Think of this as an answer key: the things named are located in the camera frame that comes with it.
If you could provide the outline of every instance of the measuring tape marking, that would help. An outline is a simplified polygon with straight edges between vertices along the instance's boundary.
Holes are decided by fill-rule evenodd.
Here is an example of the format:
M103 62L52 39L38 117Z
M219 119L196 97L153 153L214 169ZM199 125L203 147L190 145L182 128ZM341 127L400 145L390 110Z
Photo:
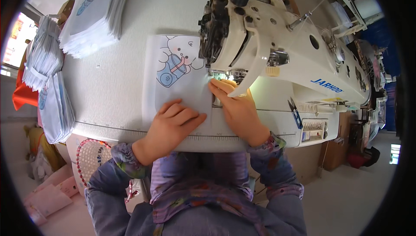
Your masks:
M103 126L103 125L98 125L98 124L91 124L91 123L85 123L85 122L80 122L80 121L76 121L76 123L79 124L84 124L84 125L91 125L91 126L95 126L100 128L101 130L103 129L117 129L117 130L121 130L121 131L127 131L129 134L134 135L134 133L138 133L139 135L143 135L145 136L147 134L147 131L141 131L141 130L133 130L133 129L123 129L123 128L116 128L116 127L110 127L110 126ZM280 134L280 135L276 135L279 137L293 137L296 134ZM240 141L242 140L240 137L238 136L219 136L219 135L188 135L185 140L214 140L214 141Z

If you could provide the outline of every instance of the elastic cuff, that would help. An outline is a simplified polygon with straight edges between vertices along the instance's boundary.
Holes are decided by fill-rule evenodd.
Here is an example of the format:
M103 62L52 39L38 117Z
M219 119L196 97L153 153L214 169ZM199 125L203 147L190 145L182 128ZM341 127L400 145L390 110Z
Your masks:
M279 195L295 195L302 200L303 192L303 184L288 184L278 188L268 187L266 190L266 197L267 199L271 200L272 198Z
M270 131L270 137L265 143L257 147L248 147L247 152L256 156L266 156L274 151L283 149L285 146L286 141L276 136L273 131Z
M111 155L117 166L131 178L143 179L146 176L146 167L134 156L132 143L113 146Z

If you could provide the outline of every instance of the blue handled scissors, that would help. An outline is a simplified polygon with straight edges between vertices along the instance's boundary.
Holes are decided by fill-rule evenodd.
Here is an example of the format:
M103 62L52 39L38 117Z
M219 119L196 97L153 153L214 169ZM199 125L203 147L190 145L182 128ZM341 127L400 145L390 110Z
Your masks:
M299 112L297 111L296 105L294 104L294 101L291 97L290 97L290 100L292 101L292 103L290 103L288 100L288 104L289 104L290 110L292 111L294 121L296 122L296 125L299 129L303 129L302 119L299 116Z

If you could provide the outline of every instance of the window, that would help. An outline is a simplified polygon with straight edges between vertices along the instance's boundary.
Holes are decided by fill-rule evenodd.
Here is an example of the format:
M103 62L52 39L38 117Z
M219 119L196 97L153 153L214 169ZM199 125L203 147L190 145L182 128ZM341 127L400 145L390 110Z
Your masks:
M7 42L3 62L19 67L22 62L23 54L28 46L25 41L26 39L33 40L34 36L36 36L36 31L37 26L35 22L23 13L20 13Z
M10 72L3 69L1 70L1 74L4 76L10 76Z
M392 144L392 150L390 154L390 164L397 165L399 154L400 154L400 145Z

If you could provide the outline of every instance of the right hand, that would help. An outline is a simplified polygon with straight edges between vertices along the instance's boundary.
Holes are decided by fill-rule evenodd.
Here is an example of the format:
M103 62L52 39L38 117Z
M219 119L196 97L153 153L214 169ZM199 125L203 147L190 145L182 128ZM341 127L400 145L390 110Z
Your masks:
M223 104L224 116L232 132L252 147L266 142L270 131L260 122L250 89L247 89L247 96L228 97L227 94L235 90L237 83L214 78L208 83L208 87Z

